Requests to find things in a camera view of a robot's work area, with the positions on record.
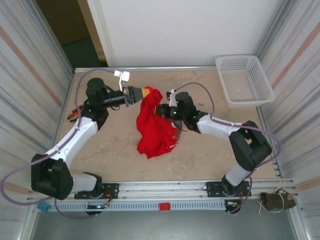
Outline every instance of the blue block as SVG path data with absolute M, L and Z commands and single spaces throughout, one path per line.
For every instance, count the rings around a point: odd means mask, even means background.
M 46 202 L 40 202 L 37 204 L 36 208 L 39 209 L 40 211 L 46 213 L 50 209 L 51 205 Z

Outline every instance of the white wall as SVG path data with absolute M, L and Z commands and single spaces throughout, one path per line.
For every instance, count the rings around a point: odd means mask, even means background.
M 283 0 L 88 0 L 110 67 L 255 54 Z

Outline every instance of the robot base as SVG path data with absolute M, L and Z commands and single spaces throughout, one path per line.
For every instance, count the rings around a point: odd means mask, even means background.
M 249 191 L 249 183 L 247 181 L 241 182 L 229 193 L 225 192 L 222 181 L 208 181 L 205 186 L 208 198 L 241 197 L 241 194 L 246 197 Z

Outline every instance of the red block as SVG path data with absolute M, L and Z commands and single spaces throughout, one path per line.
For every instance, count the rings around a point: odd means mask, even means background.
M 159 203 L 159 210 L 162 211 L 170 211 L 170 202 Z

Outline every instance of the dark doorway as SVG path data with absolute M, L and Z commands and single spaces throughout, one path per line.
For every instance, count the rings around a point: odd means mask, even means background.
M 36 0 L 73 68 L 107 67 L 99 60 L 78 0 Z

